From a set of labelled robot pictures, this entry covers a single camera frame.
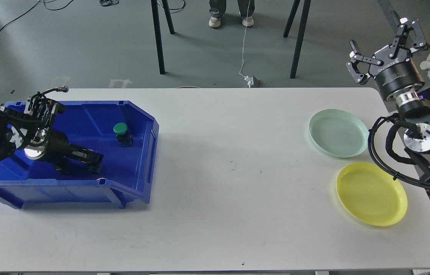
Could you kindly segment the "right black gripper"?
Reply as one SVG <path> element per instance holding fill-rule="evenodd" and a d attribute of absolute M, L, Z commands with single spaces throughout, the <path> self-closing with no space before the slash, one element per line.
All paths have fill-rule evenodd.
<path fill-rule="evenodd" d="M 421 23 L 417 19 L 410 21 L 407 18 L 395 18 L 395 21 L 396 36 L 390 47 L 383 47 L 373 57 L 362 55 L 357 42 L 349 41 L 351 53 L 350 61 L 346 64 L 348 72 L 360 85 L 366 84 L 372 76 L 383 101 L 393 100 L 393 94 L 400 89 L 408 86 L 421 89 L 425 84 L 412 60 L 415 52 L 429 49 Z M 369 65 L 366 73 L 358 68 L 361 63 Z"/>

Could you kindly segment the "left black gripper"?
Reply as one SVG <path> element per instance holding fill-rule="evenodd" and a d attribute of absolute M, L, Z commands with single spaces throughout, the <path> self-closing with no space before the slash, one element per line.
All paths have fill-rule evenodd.
<path fill-rule="evenodd" d="M 65 133 L 51 130 L 47 143 L 42 146 L 24 149 L 26 157 L 30 160 L 57 163 L 63 158 L 78 160 L 82 163 L 73 163 L 65 160 L 55 164 L 55 171 L 61 175 L 98 175 L 103 170 L 103 154 L 84 147 L 70 148 Z"/>

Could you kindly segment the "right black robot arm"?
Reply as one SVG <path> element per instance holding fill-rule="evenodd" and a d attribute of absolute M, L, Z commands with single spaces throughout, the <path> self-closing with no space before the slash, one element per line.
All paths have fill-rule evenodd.
<path fill-rule="evenodd" d="M 357 43 L 350 41 L 352 51 L 347 69 L 360 85 L 373 79 L 383 101 L 395 101 L 397 112 L 379 117 L 370 129 L 368 150 L 375 164 L 394 179 L 424 188 L 430 195 L 430 87 L 424 89 L 412 54 L 429 49 L 421 24 L 417 19 L 399 18 L 391 11 L 388 19 L 396 25 L 391 44 L 368 57 L 360 54 Z M 430 78 L 430 60 L 420 65 Z M 380 126 L 391 122 L 385 141 L 387 154 L 399 163 L 416 165 L 423 172 L 419 179 L 389 167 L 377 153 L 375 135 Z"/>

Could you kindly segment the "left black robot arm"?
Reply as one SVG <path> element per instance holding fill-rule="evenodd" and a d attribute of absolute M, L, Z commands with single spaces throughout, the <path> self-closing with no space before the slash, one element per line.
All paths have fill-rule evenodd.
<path fill-rule="evenodd" d="M 70 160 L 86 164 L 92 173 L 100 173 L 103 155 L 70 143 L 66 134 L 53 129 L 55 116 L 64 113 L 65 106 L 46 94 L 68 90 L 60 86 L 38 92 L 27 99 L 24 112 L 0 106 L 0 161 L 16 150 L 24 150 L 27 158 L 52 163 L 62 174 L 70 173 Z"/>

